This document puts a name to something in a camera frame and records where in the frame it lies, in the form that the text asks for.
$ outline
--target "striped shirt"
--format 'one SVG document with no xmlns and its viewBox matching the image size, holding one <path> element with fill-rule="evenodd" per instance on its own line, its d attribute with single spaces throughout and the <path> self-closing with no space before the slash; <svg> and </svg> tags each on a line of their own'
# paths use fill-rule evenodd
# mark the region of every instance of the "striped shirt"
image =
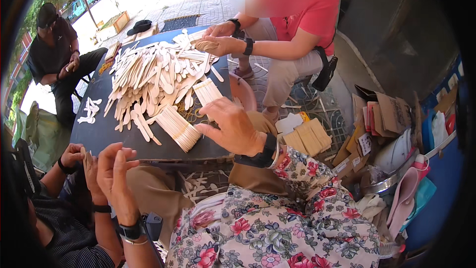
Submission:
<svg viewBox="0 0 476 268">
<path fill-rule="evenodd" d="M 41 183 L 41 192 L 31 200 L 38 218 L 53 230 L 53 238 L 46 246 L 62 267 L 111 267 L 112 259 L 98 246 L 96 236 L 79 221 L 72 205 L 51 198 Z"/>
</svg>

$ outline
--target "black table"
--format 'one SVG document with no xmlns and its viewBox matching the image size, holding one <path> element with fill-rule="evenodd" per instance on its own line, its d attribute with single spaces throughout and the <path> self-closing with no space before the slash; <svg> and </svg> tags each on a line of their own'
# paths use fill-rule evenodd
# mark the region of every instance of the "black table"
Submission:
<svg viewBox="0 0 476 268">
<path fill-rule="evenodd" d="M 196 31 L 206 29 L 207 27 L 190 27 L 187 28 L 188 33 L 194 33 Z M 167 41 L 172 42 L 172 38 L 176 35 L 181 34 L 181 30 L 169 31 L 166 33 L 159 33 L 147 38 L 140 40 L 138 47 L 145 46 L 150 43 Z M 122 47 L 122 52 L 128 47 L 132 47 L 136 42 L 128 44 Z M 112 80 L 109 70 L 105 70 L 102 75 L 99 75 L 99 68 L 104 63 L 104 56 L 101 62 L 98 64 L 96 72 L 92 76 L 94 79 L 93 82 L 90 82 L 84 98 L 81 101 L 81 105 L 76 115 L 73 131 L 71 133 L 71 143 L 82 143 L 86 150 L 91 150 L 93 155 L 98 155 L 107 145 L 115 142 L 124 142 L 125 147 L 131 147 L 137 150 L 137 158 L 142 160 L 156 160 L 156 161 L 175 161 L 175 160 L 206 160 L 206 159 L 215 159 L 215 158 L 227 158 L 230 156 L 230 153 L 218 146 L 211 139 L 205 137 L 198 140 L 198 142 L 193 146 L 193 148 L 185 153 L 178 144 L 155 122 L 150 125 L 152 132 L 155 137 L 162 143 L 162 146 L 158 146 L 152 140 L 146 142 L 140 130 L 137 126 L 132 123 L 130 130 L 124 126 L 124 129 L 121 132 L 114 130 L 118 125 L 118 121 L 114 118 L 114 112 L 116 110 L 116 103 L 113 104 L 109 110 L 106 117 L 104 117 L 104 108 L 108 102 L 108 96 L 112 91 Z M 225 97 L 231 99 L 231 90 L 230 90 L 230 81 L 228 73 L 228 63 L 226 56 L 220 57 L 218 62 L 214 63 L 213 66 L 221 74 L 225 80 L 223 83 L 218 81 L 215 75 L 210 70 L 207 74 L 207 77 L 211 78 L 215 85 L 220 90 L 221 94 Z M 96 114 L 96 122 L 89 124 L 87 122 L 78 123 L 77 120 L 81 116 L 86 116 L 87 112 L 84 111 L 86 98 L 90 97 L 92 100 L 102 99 L 101 104 L 99 104 L 100 111 Z M 202 105 L 197 104 L 198 99 L 195 99 L 194 110 L 202 107 Z M 144 116 L 146 120 L 149 118 L 145 113 Z M 199 123 L 202 119 L 206 119 L 206 116 L 203 118 L 198 118 L 196 122 Z"/>
</svg>

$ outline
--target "beige pants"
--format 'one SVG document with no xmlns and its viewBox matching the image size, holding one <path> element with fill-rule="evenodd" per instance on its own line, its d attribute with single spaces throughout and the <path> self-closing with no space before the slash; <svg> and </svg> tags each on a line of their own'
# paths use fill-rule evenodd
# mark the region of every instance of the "beige pants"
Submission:
<svg viewBox="0 0 476 268">
<path fill-rule="evenodd" d="M 276 28 L 269 18 L 261 18 L 245 29 L 246 37 L 255 41 L 277 41 Z M 232 54 L 233 58 L 245 57 Z M 263 100 L 265 106 L 277 106 L 286 102 L 294 81 L 299 77 L 317 74 L 322 70 L 322 60 L 318 51 L 311 51 L 298 60 L 270 59 L 268 66 L 268 88 Z"/>
<path fill-rule="evenodd" d="M 274 124 L 261 113 L 250 111 L 247 114 L 255 129 L 277 134 Z M 294 198 L 285 182 L 266 168 L 235 164 L 228 182 L 257 193 Z M 157 167 L 138 166 L 128 170 L 127 183 L 134 193 L 141 213 L 153 211 L 164 219 L 159 239 L 168 249 L 170 236 L 182 214 L 182 209 L 192 207 L 193 202 L 185 198 L 181 192 L 173 190 L 175 189 L 174 177 Z"/>
</svg>

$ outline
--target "floral shirt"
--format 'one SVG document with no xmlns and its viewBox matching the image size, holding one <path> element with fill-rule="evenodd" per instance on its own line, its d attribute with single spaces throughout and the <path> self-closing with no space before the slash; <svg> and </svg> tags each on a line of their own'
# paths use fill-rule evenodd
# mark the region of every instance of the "floral shirt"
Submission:
<svg viewBox="0 0 476 268">
<path fill-rule="evenodd" d="M 288 147 L 274 172 L 305 205 L 230 184 L 182 211 L 165 267 L 378 266 L 377 228 L 326 165 Z"/>
</svg>

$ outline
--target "wooden planter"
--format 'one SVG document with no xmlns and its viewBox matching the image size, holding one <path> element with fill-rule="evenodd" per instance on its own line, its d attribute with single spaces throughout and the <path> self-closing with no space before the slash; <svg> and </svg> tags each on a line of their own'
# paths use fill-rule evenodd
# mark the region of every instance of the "wooden planter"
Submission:
<svg viewBox="0 0 476 268">
<path fill-rule="evenodd" d="M 112 23 L 111 26 L 98 31 L 98 33 L 96 34 L 98 41 L 105 41 L 108 38 L 111 38 L 120 33 L 122 28 L 127 25 L 129 20 L 129 14 L 127 13 L 127 11 L 125 11 L 119 16 L 119 18 L 117 18 L 116 21 L 114 21 L 114 23 Z"/>
</svg>

